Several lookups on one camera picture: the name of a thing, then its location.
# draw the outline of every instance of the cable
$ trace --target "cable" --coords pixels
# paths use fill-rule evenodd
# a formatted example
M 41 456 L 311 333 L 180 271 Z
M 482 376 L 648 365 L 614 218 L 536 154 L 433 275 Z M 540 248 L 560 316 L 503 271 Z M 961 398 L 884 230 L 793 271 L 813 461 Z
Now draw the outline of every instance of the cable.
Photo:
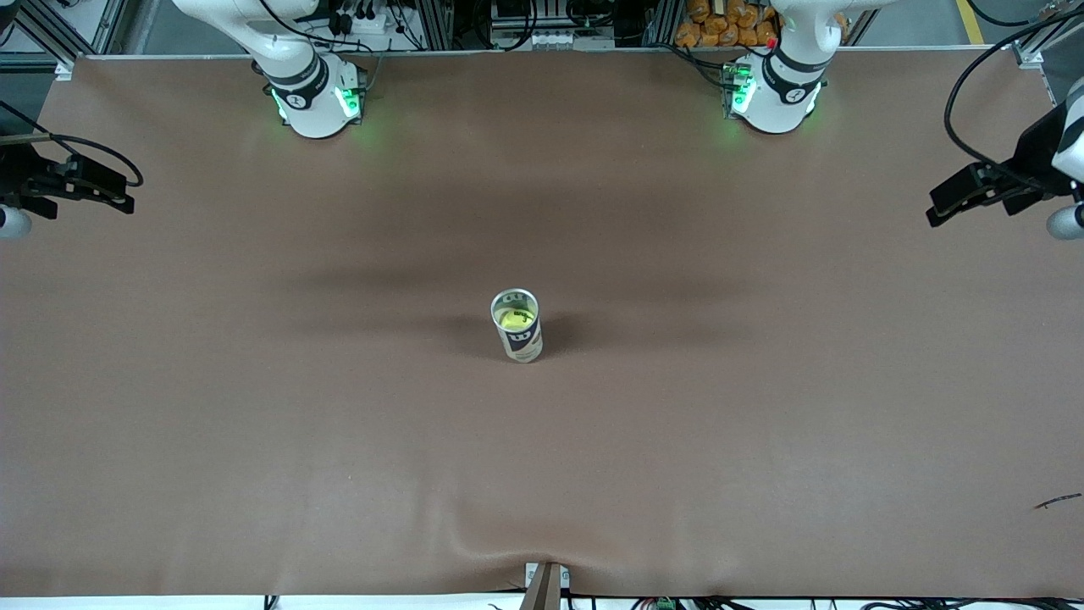
M 602 27 L 604 25 L 609 25 L 614 23 L 614 11 L 617 10 L 617 2 L 610 3 L 610 11 L 606 15 L 599 17 L 598 20 L 592 22 L 591 17 L 588 16 L 586 7 L 584 7 L 582 16 L 577 16 L 572 11 L 572 7 L 580 3 L 586 3 L 586 0 L 568 0 L 565 3 L 565 16 L 568 21 L 572 22 L 579 27 Z
M 292 31 L 292 33 L 294 33 L 294 34 L 296 34 L 298 36 L 301 36 L 304 38 L 308 38 L 309 40 L 314 40 L 314 41 L 319 41 L 319 42 L 323 42 L 325 44 L 328 44 L 330 46 L 328 49 L 331 49 L 331 50 L 334 50 L 335 49 L 335 44 L 338 44 L 338 40 L 334 40 L 334 39 L 328 40 L 327 38 L 323 38 L 322 36 L 313 36 L 312 34 L 306 34 L 306 33 L 297 29 L 296 27 L 289 25 L 288 23 L 286 23 L 285 21 L 283 21 L 282 17 L 280 17 L 279 15 L 276 15 L 274 11 L 271 10 L 271 7 L 268 5 L 267 0 L 260 0 L 260 5 L 263 7 L 263 10 L 267 11 L 268 15 L 270 15 L 271 18 L 273 18 L 275 22 L 278 22 L 279 25 L 285 27 L 287 31 Z M 370 53 L 374 53 L 375 52 L 375 51 L 373 51 L 372 49 L 369 48 L 369 44 L 365 44 L 364 42 L 362 42 L 360 40 L 356 40 L 353 42 L 350 42 L 350 44 L 356 44 L 358 47 L 358 51 L 361 51 L 362 49 L 365 49 Z
M 964 69 L 963 74 L 959 75 L 959 78 L 956 79 L 956 83 L 953 85 L 952 91 L 949 93 L 949 100 L 945 102 L 945 113 L 944 113 L 945 132 L 949 134 L 949 139 L 952 140 L 952 142 L 954 144 L 956 144 L 956 146 L 958 146 L 959 150 L 966 152 L 970 156 L 972 156 L 972 157 L 981 160 L 982 163 L 989 165 L 992 169 L 996 170 L 997 172 L 1002 173 L 1003 176 L 1011 178 L 1012 180 L 1016 180 L 1020 184 L 1023 184 L 1023 185 L 1027 185 L 1027 186 L 1031 186 L 1032 189 L 1038 190 L 1040 192 L 1048 192 L 1051 189 L 1048 187 L 1046 184 L 1043 184 L 1038 180 L 1035 180 L 1033 178 L 1029 178 L 1027 176 L 1022 176 L 1022 174 L 1020 174 L 1020 173 L 1018 173 L 1018 172 L 1009 169 L 1004 164 L 997 163 L 996 160 L 994 160 L 994 159 L 990 158 L 989 156 L 982 154 L 981 152 L 979 152 L 978 150 L 976 150 L 975 147 L 972 147 L 970 144 L 968 144 L 967 142 L 965 142 L 959 137 L 959 134 L 956 133 L 956 129 L 952 125 L 952 111 L 953 111 L 953 107 L 956 105 L 956 96 L 959 94 L 960 88 L 964 87 L 964 82 L 967 80 L 967 77 L 971 76 L 971 73 L 973 73 L 975 69 L 982 64 L 982 62 L 984 62 L 984 61 L 989 60 L 991 56 L 993 56 L 993 54 L 996 53 L 997 51 L 999 51 L 1002 47 L 1004 47 L 1006 44 L 1010 44 L 1014 41 L 1019 40 L 1020 38 L 1023 38 L 1024 36 L 1028 36 L 1029 34 L 1032 34 L 1033 31 L 1038 31 L 1040 29 L 1043 29 L 1044 27 L 1046 27 L 1048 25 L 1054 25 L 1056 23 L 1066 22 L 1066 21 L 1079 17 L 1081 15 L 1084 15 L 1084 7 L 1080 7 L 1077 9 L 1074 9 L 1072 11 L 1069 11 L 1068 13 L 1064 13 L 1062 15 L 1058 15 L 1056 17 L 1050 17 L 1048 20 L 1031 24 L 1028 27 L 1025 27 L 1023 29 L 1020 29 L 1020 30 L 1018 30 L 1015 34 L 1010 34 L 1010 35 L 1006 36 L 1005 38 L 1003 38 L 1002 40 L 995 42 L 989 49 L 986 49 L 985 51 L 983 51 L 978 57 L 976 57 L 975 61 L 972 61 L 970 63 L 970 65 L 968 65 Z
M 64 150 L 68 151 L 72 154 L 79 154 L 79 151 L 77 151 L 74 147 L 72 147 L 67 142 L 72 142 L 74 144 L 80 144 L 80 145 L 83 145 L 83 146 L 90 146 L 92 148 L 100 150 L 100 151 L 102 151 L 102 152 L 104 152 L 104 153 L 113 156 L 114 158 L 116 158 L 120 163 L 124 163 L 125 165 L 127 165 L 128 169 L 131 169 L 132 173 L 136 174 L 136 180 L 134 181 L 133 180 L 127 180 L 127 179 L 125 180 L 125 182 L 129 186 L 142 186 L 143 185 L 143 172 L 139 170 L 139 167 L 137 167 L 136 164 L 132 163 L 130 158 L 128 158 L 127 156 L 125 156 L 125 155 L 118 153 L 117 151 L 111 148 L 109 146 L 106 146 L 105 144 L 98 143 L 98 142 L 95 142 L 93 140 L 88 140 L 86 138 L 80 138 L 78 135 L 64 135 L 62 133 L 53 133 L 52 131 L 50 131 L 50 130 L 46 129 L 44 127 L 42 127 L 41 125 L 39 125 L 37 120 L 34 120 L 29 116 L 26 116 L 25 114 L 23 114 L 22 112 L 20 112 L 16 107 L 12 106 L 11 104 L 9 104 L 8 102 L 5 102 L 3 100 L 0 100 L 0 107 L 3 107 L 5 111 L 8 111 L 11 114 L 15 115 L 21 120 L 23 120 L 24 122 L 26 122 L 30 127 L 34 127 L 38 131 L 41 131 L 42 133 L 48 134 L 50 140 L 56 142 Z
M 129 186 L 142 186 L 143 185 L 143 172 L 139 170 L 139 167 L 136 167 L 136 164 L 132 163 L 131 159 L 129 159 L 127 156 L 118 153 L 117 151 L 111 148 L 109 146 L 106 146 L 105 144 L 100 144 L 100 143 L 98 143 L 98 142 L 95 142 L 93 140 L 88 140 L 86 138 L 79 138 L 78 135 L 63 135 L 61 133 L 50 133 L 49 138 L 52 141 L 61 144 L 62 146 L 64 146 L 66 148 L 68 148 L 68 146 L 65 146 L 63 144 L 63 142 L 72 142 L 72 143 L 75 143 L 75 144 L 81 144 L 83 146 L 90 146 L 92 148 L 100 150 L 100 151 L 102 151 L 102 152 L 104 152 L 104 153 L 106 153 L 108 155 L 112 155 L 114 158 L 116 158 L 120 163 L 124 163 L 125 165 L 127 165 L 128 169 L 131 169 L 132 173 L 136 174 L 136 180 L 134 181 L 132 181 L 132 180 L 125 180 L 125 182 Z
M 734 89 L 733 85 L 727 85 L 722 80 L 717 80 L 707 72 L 707 68 L 722 70 L 723 64 L 717 64 L 705 60 L 699 60 L 697 57 L 694 57 L 693 52 L 689 51 L 688 49 L 686 49 L 685 52 L 682 52 L 682 50 L 679 49 L 678 47 L 674 47 L 673 44 L 668 44 L 666 42 L 651 42 L 650 44 L 648 44 L 648 47 L 658 47 L 660 49 L 669 50 L 671 53 L 678 55 L 682 60 L 693 64 L 693 67 L 696 68 L 696 72 L 698 72 L 705 80 L 714 85 L 715 87 L 719 87 L 720 89 L 727 89 L 727 90 Z
M 50 133 L 49 129 L 46 129 L 44 127 L 42 127 L 41 125 L 39 125 L 37 120 L 34 120 L 29 116 L 26 116 L 25 114 L 23 114 L 22 112 L 20 112 L 18 108 L 16 108 L 15 106 L 9 104 L 8 102 L 5 102 L 3 100 L 0 100 L 0 107 L 3 107 L 3 109 L 5 109 L 5 111 L 10 112 L 11 114 L 15 115 L 16 117 L 18 117 L 20 120 L 22 120 L 23 122 L 25 122 L 25 124 L 29 125 L 30 127 L 37 129 L 38 131 L 41 131 L 42 133 Z M 79 154 L 79 151 L 73 148 L 72 146 L 69 146 L 69 145 L 67 145 L 67 144 L 65 144 L 63 142 L 57 142 L 57 143 L 61 146 L 63 146 L 69 153 L 72 153 L 72 154 Z
M 760 51 L 753 49 L 752 47 L 746 47 L 745 44 L 735 44 L 735 47 L 740 47 L 740 48 L 745 49 L 746 51 L 749 51 L 750 53 L 757 55 L 758 57 L 763 57 L 765 60 L 767 57 L 772 56 L 772 52 L 771 51 L 769 51 L 766 53 L 761 53 Z
M 979 15 L 979 17 L 981 17 L 983 21 L 992 23 L 994 25 L 999 25 L 1002 27 L 1022 27 L 1031 23 L 1031 21 L 1003 22 L 1002 20 L 995 20 L 994 17 L 984 13 L 982 9 L 976 7 L 975 0 L 964 0 L 964 1 L 967 2 L 967 5 L 970 7 L 972 11 L 975 11 L 975 14 Z
M 515 51 L 534 36 L 534 26 L 539 23 L 539 8 L 534 4 L 534 0 L 524 0 L 524 3 L 527 4 L 527 8 L 524 9 L 524 34 L 515 44 L 505 51 Z
M 481 24 L 483 20 L 479 18 L 479 16 L 481 16 L 481 11 L 486 7 L 486 3 L 489 0 L 477 0 L 477 2 L 475 2 L 470 21 L 473 22 L 474 25 L 475 36 L 478 37 L 478 40 L 481 42 L 482 47 L 485 47 L 486 49 L 499 49 L 500 47 L 493 44 L 493 41 L 490 40 L 489 36 L 487 36 L 481 29 Z M 508 47 L 507 49 L 501 49 L 501 50 L 515 51 L 516 49 L 526 44 L 527 41 L 530 40 L 531 37 L 534 35 L 534 28 L 535 26 L 538 26 L 538 23 L 539 23 L 539 11 L 538 7 L 534 4 L 534 0 L 524 0 L 524 33 L 522 35 L 519 36 L 519 40 L 517 40 L 515 44 Z
M 388 40 L 388 51 L 390 50 L 391 50 L 391 40 Z M 366 93 L 372 91 L 373 87 L 376 86 L 376 77 L 379 76 L 380 74 L 380 66 L 384 65 L 384 56 L 388 54 L 388 51 L 384 51 L 383 53 L 380 53 L 380 56 L 376 60 L 376 67 L 373 68 L 373 77 L 370 78 L 369 82 L 365 83 Z
M 392 7 L 397 7 L 399 9 L 398 16 L 396 15 L 396 11 Z M 417 37 L 414 36 L 414 30 L 411 29 L 410 21 L 406 18 L 406 12 L 403 11 L 403 5 L 399 3 L 399 0 L 395 0 L 393 3 L 389 2 L 388 11 L 391 13 L 391 18 L 396 21 L 396 25 L 403 28 L 402 35 L 406 38 L 406 41 L 413 44 L 418 51 L 424 51 L 425 47 L 421 41 L 418 41 Z

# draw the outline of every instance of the yellow tennis ball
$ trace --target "yellow tennis ball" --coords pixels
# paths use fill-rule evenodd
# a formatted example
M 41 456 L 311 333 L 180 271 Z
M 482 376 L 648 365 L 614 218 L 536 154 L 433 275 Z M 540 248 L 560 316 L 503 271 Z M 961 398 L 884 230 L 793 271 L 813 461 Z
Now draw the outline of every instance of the yellow tennis ball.
M 527 310 L 505 310 L 500 317 L 501 328 L 505 330 L 524 330 L 534 322 L 534 314 Z

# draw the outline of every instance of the green led light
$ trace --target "green led light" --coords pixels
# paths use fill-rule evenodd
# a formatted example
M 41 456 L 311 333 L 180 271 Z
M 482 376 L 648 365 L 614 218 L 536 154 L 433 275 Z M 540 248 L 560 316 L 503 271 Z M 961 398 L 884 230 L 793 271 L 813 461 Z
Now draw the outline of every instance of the green led light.
M 749 102 L 752 100 L 754 92 L 757 92 L 757 80 L 749 77 L 745 85 L 734 92 L 734 105 L 732 109 L 737 113 L 749 109 Z
M 335 96 L 338 98 L 339 105 L 343 106 L 343 112 L 347 116 L 353 117 L 358 116 L 358 94 L 351 90 L 344 91 L 338 87 L 335 88 Z
M 820 92 L 821 83 L 818 82 L 817 86 L 813 88 L 813 91 L 810 92 L 810 104 L 805 106 L 805 114 L 813 112 L 813 108 L 816 107 L 816 94 Z
M 279 116 L 281 116 L 283 120 L 287 120 L 286 108 L 282 107 L 282 100 L 279 99 L 279 93 L 274 89 L 271 90 L 271 98 L 274 100 L 274 105 L 279 106 Z

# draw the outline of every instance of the tennis ball can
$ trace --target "tennis ball can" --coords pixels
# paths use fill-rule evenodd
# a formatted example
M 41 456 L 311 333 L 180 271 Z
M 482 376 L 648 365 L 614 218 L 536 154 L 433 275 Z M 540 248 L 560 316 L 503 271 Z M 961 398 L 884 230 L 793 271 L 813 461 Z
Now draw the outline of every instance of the tennis ball can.
M 529 363 L 542 353 L 539 301 L 521 287 L 502 289 L 490 307 L 504 353 L 517 363 Z

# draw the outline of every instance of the brown table surface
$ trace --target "brown table surface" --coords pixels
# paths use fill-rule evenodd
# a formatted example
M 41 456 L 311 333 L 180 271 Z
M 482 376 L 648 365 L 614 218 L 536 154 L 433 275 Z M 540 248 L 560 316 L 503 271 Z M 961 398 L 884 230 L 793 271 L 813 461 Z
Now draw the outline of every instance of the brown table surface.
M 842 53 L 782 137 L 667 54 L 391 59 L 325 141 L 247 62 L 80 62 L 42 121 L 146 185 L 0 248 L 0 592 L 552 558 L 590 594 L 1084 594 L 1084 501 L 1032 508 L 1084 491 L 1084 247 L 1055 203 L 924 217 L 972 56 Z M 959 127 L 1007 156 L 1048 101 L 995 63 Z

